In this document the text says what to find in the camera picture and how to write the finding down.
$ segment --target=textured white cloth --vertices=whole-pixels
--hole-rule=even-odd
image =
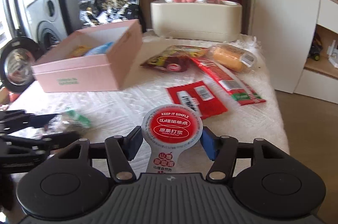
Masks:
[[[143,61],[173,44],[209,47],[219,43],[163,39],[151,34],[144,37],[143,41],[123,91],[44,93],[39,83],[34,82],[10,109],[25,109],[28,113],[49,114],[72,107],[92,121],[93,128],[87,131],[85,137],[92,143],[103,142],[113,135],[127,135],[135,126],[141,125],[143,117],[149,110],[171,103],[166,91],[167,87],[203,80],[229,109],[226,113],[203,120],[204,126],[208,126],[216,135],[230,135],[241,142],[252,142],[256,137],[265,138],[285,152],[289,152],[275,92],[258,49],[251,49],[251,52],[258,57],[257,70],[240,75],[240,78],[251,85],[267,102],[239,106],[209,76],[195,66],[191,66],[183,73],[168,73],[139,67]],[[34,129],[26,129],[16,132],[15,135],[34,137],[37,133]],[[146,170],[149,157],[150,147],[143,141],[136,158],[131,161],[137,176]],[[180,155],[177,171],[201,172],[205,176],[211,165],[212,162],[198,142]],[[105,160],[94,160],[93,166],[109,175]],[[248,166],[248,161],[238,160],[239,168],[236,170],[245,166]]]

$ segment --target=cabinet door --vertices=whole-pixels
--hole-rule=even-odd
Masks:
[[[308,56],[320,0],[251,0],[250,35],[261,42],[275,89],[292,93]]]

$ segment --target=chrome disc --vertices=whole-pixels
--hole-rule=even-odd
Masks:
[[[26,49],[17,48],[11,51],[5,60],[5,74],[10,83],[24,85],[33,79],[33,55]]]

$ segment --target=ribbed gray panel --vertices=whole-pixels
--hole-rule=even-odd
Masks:
[[[199,173],[142,174],[133,184],[117,186],[99,209],[60,224],[319,224],[314,216],[292,221],[261,218],[241,207],[227,187]],[[55,224],[26,217],[21,224]]]

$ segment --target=wooden floor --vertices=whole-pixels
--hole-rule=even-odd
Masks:
[[[324,180],[326,197],[318,216],[338,223],[338,104],[276,91],[291,156]]]

